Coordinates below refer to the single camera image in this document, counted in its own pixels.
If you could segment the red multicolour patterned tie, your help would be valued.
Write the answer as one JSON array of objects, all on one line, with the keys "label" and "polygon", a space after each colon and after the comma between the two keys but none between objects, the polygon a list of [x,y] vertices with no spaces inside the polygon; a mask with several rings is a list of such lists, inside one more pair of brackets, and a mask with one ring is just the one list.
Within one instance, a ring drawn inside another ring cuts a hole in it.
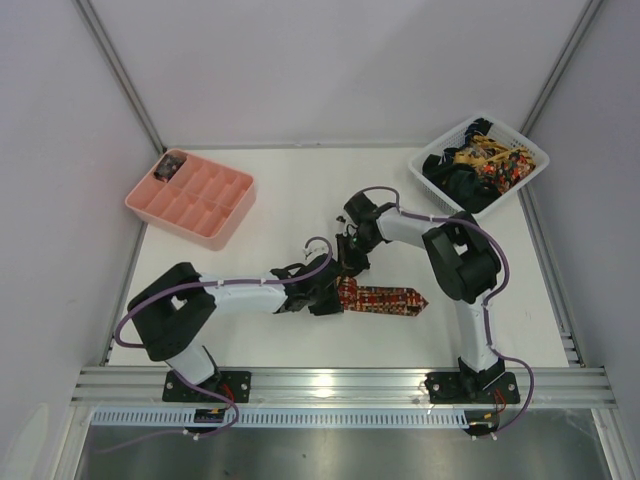
[{"label": "red multicolour patterned tie", "polygon": [[343,308],[360,313],[415,317],[429,305],[409,287],[359,285],[355,278],[345,277],[337,289]]}]

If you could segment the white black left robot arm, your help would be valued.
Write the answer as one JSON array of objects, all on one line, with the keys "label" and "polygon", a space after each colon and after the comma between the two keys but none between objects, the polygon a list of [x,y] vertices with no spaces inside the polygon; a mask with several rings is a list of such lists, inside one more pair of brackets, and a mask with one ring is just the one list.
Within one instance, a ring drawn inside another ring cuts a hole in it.
[{"label": "white black left robot arm", "polygon": [[213,316],[303,308],[316,316],[340,313],[340,275],[340,264],[329,254],[245,279],[202,275],[191,263],[181,262],[134,297],[127,314],[150,360],[164,362],[182,379],[200,385],[220,378],[212,355],[197,339]]}]

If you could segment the pink compartment tray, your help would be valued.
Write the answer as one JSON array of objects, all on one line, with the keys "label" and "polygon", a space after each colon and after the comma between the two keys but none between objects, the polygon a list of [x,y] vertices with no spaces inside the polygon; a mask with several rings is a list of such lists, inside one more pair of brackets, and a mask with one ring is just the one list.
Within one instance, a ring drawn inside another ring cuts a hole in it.
[{"label": "pink compartment tray", "polygon": [[[152,176],[165,153],[186,158],[168,183]],[[126,207],[151,226],[222,250],[256,201],[254,177],[180,149],[167,150],[159,160],[127,195]]]}]

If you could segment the yellow patterned tie in basket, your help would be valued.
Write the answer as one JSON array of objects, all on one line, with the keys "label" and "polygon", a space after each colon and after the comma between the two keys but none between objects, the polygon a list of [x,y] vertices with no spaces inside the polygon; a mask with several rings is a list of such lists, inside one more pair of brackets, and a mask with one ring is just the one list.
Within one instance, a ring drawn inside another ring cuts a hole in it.
[{"label": "yellow patterned tie in basket", "polygon": [[513,152],[514,149],[507,148],[491,137],[474,134],[465,147],[454,153],[453,163],[477,168],[502,162]]}]

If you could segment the red floral tie in basket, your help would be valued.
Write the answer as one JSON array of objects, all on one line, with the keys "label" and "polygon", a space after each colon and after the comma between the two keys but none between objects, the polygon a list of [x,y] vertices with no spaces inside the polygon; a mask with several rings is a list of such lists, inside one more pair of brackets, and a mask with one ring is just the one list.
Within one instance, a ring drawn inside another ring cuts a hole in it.
[{"label": "red floral tie in basket", "polygon": [[525,148],[515,148],[509,157],[499,163],[488,163],[475,168],[479,179],[505,194],[536,169],[536,162]]}]

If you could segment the rolled dark tie in tray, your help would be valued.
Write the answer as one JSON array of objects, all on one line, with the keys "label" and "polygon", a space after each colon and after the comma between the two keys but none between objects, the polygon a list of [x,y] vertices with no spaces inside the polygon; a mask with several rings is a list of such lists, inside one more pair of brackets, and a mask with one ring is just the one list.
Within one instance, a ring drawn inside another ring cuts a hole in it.
[{"label": "rolled dark tie in tray", "polygon": [[185,162],[185,157],[165,153],[152,172],[152,176],[158,181],[168,183]]}]

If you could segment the white perforated plastic basket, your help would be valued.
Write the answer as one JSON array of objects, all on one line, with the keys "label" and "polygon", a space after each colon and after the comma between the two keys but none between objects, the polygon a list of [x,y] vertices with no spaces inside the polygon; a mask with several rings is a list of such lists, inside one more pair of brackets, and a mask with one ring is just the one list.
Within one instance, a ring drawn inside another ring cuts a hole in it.
[{"label": "white perforated plastic basket", "polygon": [[479,219],[515,196],[549,163],[531,140],[481,115],[429,143],[409,160],[408,168],[440,210],[465,210]]}]

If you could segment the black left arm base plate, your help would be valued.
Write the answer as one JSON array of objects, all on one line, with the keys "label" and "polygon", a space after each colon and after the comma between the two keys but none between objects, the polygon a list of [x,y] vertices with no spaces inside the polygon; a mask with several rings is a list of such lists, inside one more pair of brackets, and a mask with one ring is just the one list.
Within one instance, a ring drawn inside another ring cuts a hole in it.
[{"label": "black left arm base plate", "polygon": [[[241,370],[221,370],[198,387],[224,396],[235,403],[248,403],[251,392],[252,373]],[[204,403],[214,399],[187,386],[174,371],[165,377],[162,401],[167,403]]]}]

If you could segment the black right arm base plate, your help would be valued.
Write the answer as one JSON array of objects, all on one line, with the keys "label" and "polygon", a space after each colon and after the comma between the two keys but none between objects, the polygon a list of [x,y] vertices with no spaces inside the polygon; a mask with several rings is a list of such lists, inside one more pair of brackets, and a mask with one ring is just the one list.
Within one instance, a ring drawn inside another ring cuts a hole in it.
[{"label": "black right arm base plate", "polygon": [[433,404],[516,405],[521,394],[512,372],[486,380],[479,375],[456,371],[435,371],[426,375],[424,386]]}]

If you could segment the aluminium front rail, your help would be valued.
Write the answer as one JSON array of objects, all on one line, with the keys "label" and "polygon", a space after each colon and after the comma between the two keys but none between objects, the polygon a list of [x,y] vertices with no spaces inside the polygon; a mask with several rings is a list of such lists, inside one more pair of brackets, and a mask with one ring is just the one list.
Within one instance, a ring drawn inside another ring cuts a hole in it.
[{"label": "aluminium front rail", "polygon": [[[451,368],[229,368],[234,398],[244,406],[399,408],[426,405],[455,377]],[[519,393],[533,409],[612,409],[617,402],[602,368],[511,367],[504,394]],[[81,370],[74,405],[155,406],[185,392],[164,367],[102,366]]]}]

